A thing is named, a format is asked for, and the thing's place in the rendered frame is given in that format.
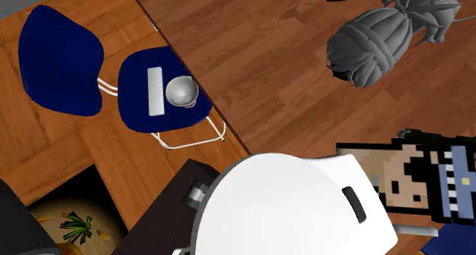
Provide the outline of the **grey cylindrical rod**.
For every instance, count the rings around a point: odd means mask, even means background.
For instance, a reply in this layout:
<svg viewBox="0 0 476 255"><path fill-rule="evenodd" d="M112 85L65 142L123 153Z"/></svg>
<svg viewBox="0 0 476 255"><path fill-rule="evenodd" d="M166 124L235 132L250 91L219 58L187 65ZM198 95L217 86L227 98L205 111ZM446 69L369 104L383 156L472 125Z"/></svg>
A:
<svg viewBox="0 0 476 255"><path fill-rule="evenodd" d="M407 224L393 224L394 230L397 234L419 235L427 237L438 237L439 230L436 228L415 226Z"/></svg>

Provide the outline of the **blue chair with white legs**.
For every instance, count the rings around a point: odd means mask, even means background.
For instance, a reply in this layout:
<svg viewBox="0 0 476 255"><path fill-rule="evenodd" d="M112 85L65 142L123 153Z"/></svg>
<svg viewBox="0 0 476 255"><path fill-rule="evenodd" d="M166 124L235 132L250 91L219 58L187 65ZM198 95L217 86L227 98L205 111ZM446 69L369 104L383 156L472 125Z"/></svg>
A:
<svg viewBox="0 0 476 255"><path fill-rule="evenodd" d="M18 59L24 89L38 105L77 116L94 116L102 107L102 93L117 98L122 121L133 131L156 139L165 131L191 127L208 120L212 104L199 89L192 108L176 107L166 99L167 84L188 71L168 46L129 55L121 64L118 82L100 79L105 52L88 29L57 10L38 5L27 17L18 41ZM165 114L148 112L147 70L162 68Z"/></svg>

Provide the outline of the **white flat rectangular remote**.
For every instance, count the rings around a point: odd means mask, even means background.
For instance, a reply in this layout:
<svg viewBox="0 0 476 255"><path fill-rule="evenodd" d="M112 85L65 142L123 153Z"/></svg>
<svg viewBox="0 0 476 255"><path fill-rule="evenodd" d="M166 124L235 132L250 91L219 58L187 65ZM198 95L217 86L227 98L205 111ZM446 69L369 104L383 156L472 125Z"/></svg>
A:
<svg viewBox="0 0 476 255"><path fill-rule="evenodd" d="M148 112L149 116L159 116L165 114L164 88L162 79L162 68L152 67L147 70L148 87Z"/></svg>

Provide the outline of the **grey wrapped bundle figure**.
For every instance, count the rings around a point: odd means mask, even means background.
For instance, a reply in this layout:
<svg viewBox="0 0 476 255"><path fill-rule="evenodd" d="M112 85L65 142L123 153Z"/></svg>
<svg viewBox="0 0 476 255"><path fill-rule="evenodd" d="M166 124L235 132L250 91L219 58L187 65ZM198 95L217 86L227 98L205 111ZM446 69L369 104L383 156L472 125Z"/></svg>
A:
<svg viewBox="0 0 476 255"><path fill-rule="evenodd" d="M383 5L347 21L326 43L328 68L336 78L368 87L389 73L406 53L413 35L442 43L458 22L458 0L381 0Z"/></svg>

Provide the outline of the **silver bowl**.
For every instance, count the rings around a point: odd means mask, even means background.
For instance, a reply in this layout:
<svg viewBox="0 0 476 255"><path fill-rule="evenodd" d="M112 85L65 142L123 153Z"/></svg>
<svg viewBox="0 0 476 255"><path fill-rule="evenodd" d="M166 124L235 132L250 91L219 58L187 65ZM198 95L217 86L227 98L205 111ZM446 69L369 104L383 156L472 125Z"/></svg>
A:
<svg viewBox="0 0 476 255"><path fill-rule="evenodd" d="M176 107L194 107L198 93L198 84L190 76L175 77L166 86L166 99Z"/></svg>

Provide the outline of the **pixel-patterned block figure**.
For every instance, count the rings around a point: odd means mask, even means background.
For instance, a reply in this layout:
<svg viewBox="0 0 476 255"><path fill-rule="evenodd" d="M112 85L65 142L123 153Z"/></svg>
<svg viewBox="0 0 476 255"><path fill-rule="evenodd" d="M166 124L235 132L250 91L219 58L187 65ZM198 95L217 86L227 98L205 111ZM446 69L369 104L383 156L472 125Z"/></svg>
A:
<svg viewBox="0 0 476 255"><path fill-rule="evenodd" d="M476 225L476 136L406 128L389 144L337 143L336 152L357 159L386 211Z"/></svg>

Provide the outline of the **beige round dish with greens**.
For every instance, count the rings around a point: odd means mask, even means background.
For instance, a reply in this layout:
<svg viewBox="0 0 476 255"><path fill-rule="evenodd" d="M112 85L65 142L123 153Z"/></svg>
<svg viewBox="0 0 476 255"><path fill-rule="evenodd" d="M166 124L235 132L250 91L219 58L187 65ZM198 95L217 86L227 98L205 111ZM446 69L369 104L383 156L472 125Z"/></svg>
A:
<svg viewBox="0 0 476 255"><path fill-rule="evenodd" d="M60 247L62 255L112 255L127 234L123 221L112 211L85 199L38 201L28 209L41 220L40 225ZM87 237L83 244L80 240L71 244L63 238L71 230L61 228L60 225L70 220L67 215L72 212L82 220L92 219L90 229L92 235Z"/></svg>

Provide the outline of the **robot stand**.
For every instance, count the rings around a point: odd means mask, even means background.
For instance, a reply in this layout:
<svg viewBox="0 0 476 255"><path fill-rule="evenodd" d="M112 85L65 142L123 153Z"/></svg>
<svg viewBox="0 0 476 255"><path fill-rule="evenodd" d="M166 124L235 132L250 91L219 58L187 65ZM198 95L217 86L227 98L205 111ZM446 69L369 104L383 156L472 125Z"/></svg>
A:
<svg viewBox="0 0 476 255"><path fill-rule="evenodd" d="M209 186L219 175L206 163L187 160L111 255L172 255L188 247L197 210L185 198L196 182Z"/></svg>

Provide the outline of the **black box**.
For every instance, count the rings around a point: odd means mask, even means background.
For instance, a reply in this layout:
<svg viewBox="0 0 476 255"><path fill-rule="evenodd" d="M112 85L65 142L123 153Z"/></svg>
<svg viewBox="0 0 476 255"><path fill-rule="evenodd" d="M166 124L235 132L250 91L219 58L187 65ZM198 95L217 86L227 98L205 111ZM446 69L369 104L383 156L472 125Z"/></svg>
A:
<svg viewBox="0 0 476 255"><path fill-rule="evenodd" d="M0 255L61 255L48 233L1 179Z"/></svg>

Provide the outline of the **blue flat object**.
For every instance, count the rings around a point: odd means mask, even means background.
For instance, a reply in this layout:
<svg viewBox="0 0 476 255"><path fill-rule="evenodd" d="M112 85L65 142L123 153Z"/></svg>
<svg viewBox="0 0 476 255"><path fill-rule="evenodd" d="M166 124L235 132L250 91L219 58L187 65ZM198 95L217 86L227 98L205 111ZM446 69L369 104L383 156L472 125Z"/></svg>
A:
<svg viewBox="0 0 476 255"><path fill-rule="evenodd" d="M476 225L445 224L421 251L425 255L476 255Z"/></svg>

